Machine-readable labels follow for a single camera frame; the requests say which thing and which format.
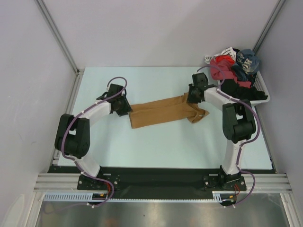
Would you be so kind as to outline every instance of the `brown cloth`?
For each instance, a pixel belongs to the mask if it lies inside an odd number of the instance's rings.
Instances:
[[[188,93],[184,93],[174,98],[132,105],[132,111],[129,113],[132,129],[183,118],[196,123],[209,114],[208,111],[200,109],[198,104],[187,103],[187,96]]]

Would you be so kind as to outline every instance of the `white table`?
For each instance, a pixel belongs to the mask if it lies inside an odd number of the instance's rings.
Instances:
[[[117,76],[128,81],[127,99],[139,104],[182,95],[192,83],[193,67],[106,67],[86,68],[73,114],[91,105]],[[209,70],[204,71],[210,83]],[[113,81],[123,85],[121,79]],[[222,112],[203,102],[209,115],[191,124],[187,119],[132,129],[128,116],[116,113],[102,118],[91,128],[90,152],[101,166],[219,168],[226,149],[222,131]],[[62,156],[59,166],[74,163]],[[246,146],[242,168],[272,169],[263,135]]]

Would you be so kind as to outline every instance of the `dark red garment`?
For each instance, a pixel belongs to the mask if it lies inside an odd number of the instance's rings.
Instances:
[[[232,64],[232,65],[235,63],[235,61],[232,59],[232,57],[230,55],[219,55],[215,58],[216,63],[219,63],[220,61],[222,61],[224,59],[227,60],[228,62],[230,62],[230,64]]]
[[[238,78],[236,74],[232,71],[232,64],[226,60],[223,59],[222,61],[216,63],[214,59],[210,61],[210,65],[216,66],[219,69],[221,69],[225,74],[225,79],[233,79],[237,84],[239,84],[241,87],[248,87],[250,88],[251,82],[249,81],[238,81]],[[222,73],[214,68],[210,68],[210,73],[212,75],[212,78],[215,80],[223,80]]]

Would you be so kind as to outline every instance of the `wall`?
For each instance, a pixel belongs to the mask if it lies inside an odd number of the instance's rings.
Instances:
[[[78,67],[198,66],[253,48],[277,0],[45,0]]]
[[[1,1],[0,21],[1,226],[17,198],[23,212],[13,219],[21,223],[28,213],[75,75],[33,0]]]
[[[271,100],[258,106],[274,163],[287,173],[303,208],[303,1],[288,1],[261,47],[261,73]]]

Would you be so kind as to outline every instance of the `metal floor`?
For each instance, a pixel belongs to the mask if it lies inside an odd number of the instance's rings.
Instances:
[[[253,194],[235,209],[218,203],[109,202],[92,209],[44,202],[36,227],[288,227],[279,194]]]

